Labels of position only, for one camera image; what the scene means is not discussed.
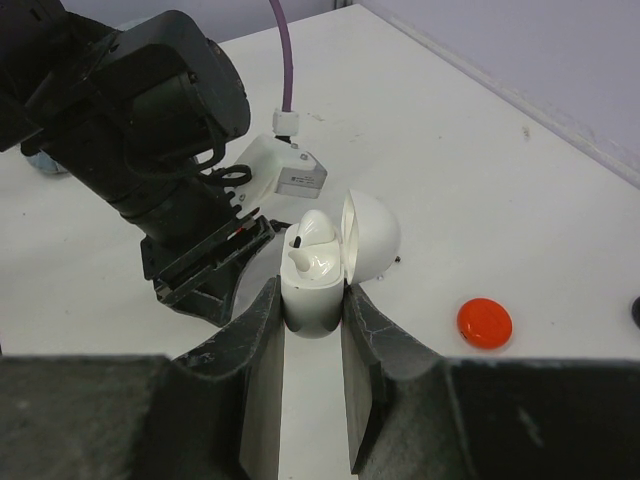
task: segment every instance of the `wall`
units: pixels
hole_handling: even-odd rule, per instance
[[[640,2],[359,3],[640,187]]]
[[[289,21],[325,13],[334,0],[281,0]],[[67,10],[111,26],[166,10],[193,17],[213,40],[223,42],[274,27],[269,0],[62,0]]]

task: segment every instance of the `black round object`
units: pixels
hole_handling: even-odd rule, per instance
[[[633,302],[633,306],[631,307],[631,316],[633,317],[633,321],[640,328],[640,297],[636,298],[636,301]]]

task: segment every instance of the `white plastic container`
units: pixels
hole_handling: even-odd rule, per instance
[[[342,316],[345,281],[384,273],[400,248],[396,217],[377,199],[351,190],[342,213],[342,238],[329,217],[307,212],[285,234],[280,275],[285,322],[305,338],[333,332]]]

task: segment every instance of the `red button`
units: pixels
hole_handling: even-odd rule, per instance
[[[488,298],[476,298],[458,312],[458,329],[474,347],[491,350],[509,341],[513,323],[502,305]]]

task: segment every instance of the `cable connector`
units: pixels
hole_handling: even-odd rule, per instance
[[[276,108],[273,112],[273,133],[278,137],[294,137],[300,128],[298,112],[283,112]]]

